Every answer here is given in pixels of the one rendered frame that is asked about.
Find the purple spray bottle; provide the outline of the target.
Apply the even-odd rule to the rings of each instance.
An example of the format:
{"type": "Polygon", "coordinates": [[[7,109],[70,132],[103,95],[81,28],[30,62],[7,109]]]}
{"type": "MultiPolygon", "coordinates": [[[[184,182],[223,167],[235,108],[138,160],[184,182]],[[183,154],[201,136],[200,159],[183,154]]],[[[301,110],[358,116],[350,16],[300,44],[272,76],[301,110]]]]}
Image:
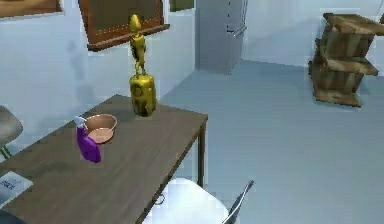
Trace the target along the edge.
{"type": "Polygon", "coordinates": [[[97,143],[88,136],[85,119],[75,116],[74,122],[76,124],[77,144],[83,158],[93,163],[99,163],[101,161],[100,149],[97,143]]]}

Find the gold statue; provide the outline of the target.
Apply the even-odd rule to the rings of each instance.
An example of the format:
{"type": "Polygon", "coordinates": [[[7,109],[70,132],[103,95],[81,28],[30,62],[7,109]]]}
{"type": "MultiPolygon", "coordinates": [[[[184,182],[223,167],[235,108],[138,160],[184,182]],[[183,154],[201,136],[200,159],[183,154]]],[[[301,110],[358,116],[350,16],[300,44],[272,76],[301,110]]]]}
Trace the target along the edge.
{"type": "Polygon", "coordinates": [[[146,42],[136,14],[130,18],[130,29],[133,32],[130,48],[135,59],[135,74],[129,80],[132,105],[136,115],[149,117],[156,109],[156,88],[154,77],[145,70],[146,42]]]}

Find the large brown framed picture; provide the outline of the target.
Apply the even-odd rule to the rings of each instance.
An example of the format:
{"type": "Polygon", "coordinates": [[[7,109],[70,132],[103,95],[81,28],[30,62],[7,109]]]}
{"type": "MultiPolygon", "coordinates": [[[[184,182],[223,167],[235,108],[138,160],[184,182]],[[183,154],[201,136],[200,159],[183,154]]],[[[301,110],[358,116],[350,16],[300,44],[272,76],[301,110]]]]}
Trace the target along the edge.
{"type": "Polygon", "coordinates": [[[163,0],[78,0],[89,51],[98,52],[128,42],[133,14],[144,35],[169,29],[164,22],[163,0]]]}

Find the brown wooden table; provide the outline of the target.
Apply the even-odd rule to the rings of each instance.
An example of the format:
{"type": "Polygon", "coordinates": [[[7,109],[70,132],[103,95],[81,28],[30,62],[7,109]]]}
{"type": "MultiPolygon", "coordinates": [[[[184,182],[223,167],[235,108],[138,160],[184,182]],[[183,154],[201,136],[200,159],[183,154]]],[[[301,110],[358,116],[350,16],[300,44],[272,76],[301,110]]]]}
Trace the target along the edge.
{"type": "Polygon", "coordinates": [[[115,95],[91,109],[117,119],[102,160],[82,158],[72,122],[0,164],[33,185],[5,206],[25,224],[140,224],[192,145],[205,145],[207,115],[158,105],[140,118],[115,95]]]}

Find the brown wooden shelf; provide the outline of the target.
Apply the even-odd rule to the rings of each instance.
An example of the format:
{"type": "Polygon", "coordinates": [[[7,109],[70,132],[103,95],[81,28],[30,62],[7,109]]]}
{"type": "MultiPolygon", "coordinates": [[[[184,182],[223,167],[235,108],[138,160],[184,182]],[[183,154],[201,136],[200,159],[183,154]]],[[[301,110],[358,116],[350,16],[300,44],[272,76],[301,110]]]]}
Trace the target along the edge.
{"type": "Polygon", "coordinates": [[[384,36],[384,22],[358,14],[324,13],[326,25],[315,40],[316,51],[308,62],[317,101],[360,107],[357,95],[365,75],[379,71],[366,59],[375,36],[384,36]]]}

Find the white chair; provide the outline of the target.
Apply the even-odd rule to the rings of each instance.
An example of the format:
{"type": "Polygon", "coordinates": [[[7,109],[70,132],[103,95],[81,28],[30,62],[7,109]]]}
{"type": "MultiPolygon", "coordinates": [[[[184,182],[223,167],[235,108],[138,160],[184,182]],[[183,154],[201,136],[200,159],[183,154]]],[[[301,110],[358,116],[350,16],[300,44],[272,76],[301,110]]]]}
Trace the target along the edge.
{"type": "Polygon", "coordinates": [[[250,180],[228,209],[197,183],[185,178],[171,180],[141,224],[236,224],[250,180]]]}

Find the tan bowl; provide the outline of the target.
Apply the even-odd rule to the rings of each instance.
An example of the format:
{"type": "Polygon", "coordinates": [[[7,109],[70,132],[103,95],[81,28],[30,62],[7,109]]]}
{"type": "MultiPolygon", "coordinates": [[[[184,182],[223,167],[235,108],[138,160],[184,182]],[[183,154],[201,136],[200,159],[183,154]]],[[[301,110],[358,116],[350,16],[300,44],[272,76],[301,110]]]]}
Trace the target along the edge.
{"type": "Polygon", "coordinates": [[[108,142],[114,136],[117,119],[110,114],[98,114],[85,120],[88,136],[97,144],[108,142]]]}

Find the green framed picture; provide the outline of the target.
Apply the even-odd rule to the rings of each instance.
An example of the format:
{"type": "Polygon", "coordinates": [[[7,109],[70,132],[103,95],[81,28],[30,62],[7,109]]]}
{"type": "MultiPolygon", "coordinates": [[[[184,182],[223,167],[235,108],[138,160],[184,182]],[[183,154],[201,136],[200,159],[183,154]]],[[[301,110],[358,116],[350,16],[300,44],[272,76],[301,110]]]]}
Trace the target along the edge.
{"type": "Polygon", "coordinates": [[[194,7],[194,0],[169,0],[170,11],[177,12],[194,7]]]}

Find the grey fridge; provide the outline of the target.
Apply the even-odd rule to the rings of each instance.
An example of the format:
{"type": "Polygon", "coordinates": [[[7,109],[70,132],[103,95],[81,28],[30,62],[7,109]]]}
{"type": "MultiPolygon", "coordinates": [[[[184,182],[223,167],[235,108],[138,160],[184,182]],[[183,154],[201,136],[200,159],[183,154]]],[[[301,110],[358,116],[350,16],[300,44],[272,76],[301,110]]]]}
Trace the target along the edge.
{"type": "Polygon", "coordinates": [[[241,60],[248,0],[196,0],[196,65],[230,74],[241,60]]]}

